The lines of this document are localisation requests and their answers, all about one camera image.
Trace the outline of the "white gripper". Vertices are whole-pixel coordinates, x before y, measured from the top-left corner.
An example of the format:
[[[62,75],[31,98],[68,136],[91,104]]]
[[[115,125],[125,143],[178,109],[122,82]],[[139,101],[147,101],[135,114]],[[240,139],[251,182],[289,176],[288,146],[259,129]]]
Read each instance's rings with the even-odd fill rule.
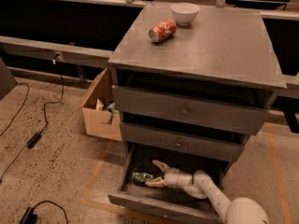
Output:
[[[164,173],[164,178],[159,176],[146,181],[145,184],[148,187],[162,188],[168,186],[183,189],[192,186],[192,174],[185,173],[177,168],[170,168],[161,161],[153,160],[152,163]]]

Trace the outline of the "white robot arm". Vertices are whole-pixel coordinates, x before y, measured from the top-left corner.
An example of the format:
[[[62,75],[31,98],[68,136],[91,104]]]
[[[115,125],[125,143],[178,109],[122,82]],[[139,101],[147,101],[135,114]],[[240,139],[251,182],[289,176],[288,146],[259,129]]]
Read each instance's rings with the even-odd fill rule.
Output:
[[[185,173],[166,163],[153,160],[164,176],[146,182],[148,187],[183,189],[194,198],[208,198],[223,224],[269,224],[263,208],[250,198],[230,200],[204,171]]]

